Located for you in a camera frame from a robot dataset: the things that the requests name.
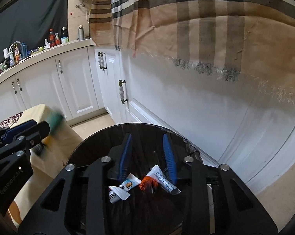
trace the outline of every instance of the toothpaste tube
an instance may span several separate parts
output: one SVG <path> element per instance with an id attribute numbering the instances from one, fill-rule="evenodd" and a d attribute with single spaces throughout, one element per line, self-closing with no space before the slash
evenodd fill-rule
<path id="1" fill-rule="evenodd" d="M 156 179 L 157 182 L 160 183 L 162 187 L 172 195 L 175 195 L 181 192 L 177 187 L 175 187 L 172 183 L 170 183 L 166 179 L 165 175 L 163 174 L 162 170 L 159 168 L 158 165 L 155 165 L 151 169 L 151 171 L 146 175 Z"/>
<path id="2" fill-rule="evenodd" d="M 140 183 L 141 180 L 130 173 L 119 187 L 109 186 L 109 189 L 111 189 L 109 192 L 109 201 L 115 203 L 120 199 L 126 200 L 130 196 L 128 191 Z"/>

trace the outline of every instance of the sauce bottle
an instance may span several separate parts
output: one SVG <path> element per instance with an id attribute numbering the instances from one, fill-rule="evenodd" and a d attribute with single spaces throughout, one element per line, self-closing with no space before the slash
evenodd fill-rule
<path id="1" fill-rule="evenodd" d="M 53 29 L 50 30 L 49 41 L 50 41 L 51 47 L 54 47 L 55 46 L 55 35 L 53 33 Z"/>

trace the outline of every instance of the white cabinet panel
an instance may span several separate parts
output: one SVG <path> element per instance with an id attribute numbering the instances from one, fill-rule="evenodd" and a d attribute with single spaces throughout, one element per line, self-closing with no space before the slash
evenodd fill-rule
<path id="1" fill-rule="evenodd" d="M 51 108 L 60 109 L 67 120 L 72 119 L 54 57 L 17 73 L 16 80 L 27 109 L 44 103 Z"/>
<path id="2" fill-rule="evenodd" d="M 21 99 L 16 79 L 14 76 L 10 77 L 0 84 L 0 122 L 24 110 L 26 107 Z"/>
<path id="3" fill-rule="evenodd" d="M 73 118 L 98 110 L 87 48 L 63 53 L 55 60 Z"/>
<path id="4" fill-rule="evenodd" d="M 262 170 L 293 133 L 295 105 L 260 93 L 256 81 L 225 82 L 161 58 L 133 58 L 123 51 L 122 67 L 129 122 L 160 122 L 172 128 L 212 163 L 227 163 L 245 183 L 253 181 L 255 191 L 256 181 L 274 181 L 272 175 L 264 179 Z M 276 171 L 277 176 L 283 172 Z"/>
<path id="5" fill-rule="evenodd" d="M 122 121 L 119 107 L 122 104 L 120 102 L 119 93 L 117 92 L 118 80 L 120 78 L 115 78 L 115 70 L 120 70 L 119 52 L 111 49 L 97 49 L 96 51 L 96 67 L 104 106 L 114 122 L 120 124 Z M 105 54 L 99 57 L 98 52 L 103 52 Z M 103 64 L 106 68 L 105 70 L 99 67 L 100 59 L 103 60 Z"/>
<path id="6" fill-rule="evenodd" d="M 87 52 L 88 52 L 88 56 L 89 56 L 92 81 L 93 81 L 93 86 L 95 89 L 95 95 L 96 95 L 98 108 L 102 109 L 102 108 L 104 108 L 104 103 L 103 103 L 101 88 L 99 86 L 98 73 L 97 73 L 97 61 L 96 61 L 98 53 L 96 52 L 95 47 L 93 47 L 93 46 L 87 47 Z"/>

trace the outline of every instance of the kitchen countertop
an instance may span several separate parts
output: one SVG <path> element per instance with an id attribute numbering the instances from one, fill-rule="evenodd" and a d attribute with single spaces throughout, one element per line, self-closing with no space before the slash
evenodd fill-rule
<path id="1" fill-rule="evenodd" d="M 95 45 L 95 42 L 93 42 L 92 39 L 86 39 L 82 41 L 74 40 L 65 44 L 52 47 L 48 50 L 44 50 L 40 53 L 34 54 L 32 55 L 31 58 L 26 59 L 20 62 L 19 64 L 15 65 L 14 67 L 2 72 L 0 74 L 0 83 L 4 82 L 6 79 L 15 75 L 16 73 L 26 69 L 27 67 L 34 65 L 35 63 L 38 63 L 40 61 L 43 61 L 53 56 L 57 56 L 59 54 L 62 54 L 68 51 L 72 51 L 74 49 L 84 48 L 84 47 L 94 46 L 94 45 Z"/>

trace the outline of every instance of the faucet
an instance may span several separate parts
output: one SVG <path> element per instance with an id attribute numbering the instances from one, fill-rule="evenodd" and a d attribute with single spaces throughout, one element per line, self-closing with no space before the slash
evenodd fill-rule
<path id="1" fill-rule="evenodd" d="M 11 44 L 11 46 L 10 46 L 10 48 L 9 48 L 9 50 L 8 50 L 8 53 L 10 53 L 10 52 L 12 51 L 12 48 L 13 48 L 13 46 L 14 46 L 15 44 L 19 44 L 19 45 L 20 45 L 20 48 L 19 48 L 19 49 L 20 49 L 21 54 L 22 54 L 22 59 L 25 59 L 25 51 L 23 50 L 22 43 L 19 42 L 19 41 L 16 41 L 16 42 L 14 42 L 14 43 Z"/>

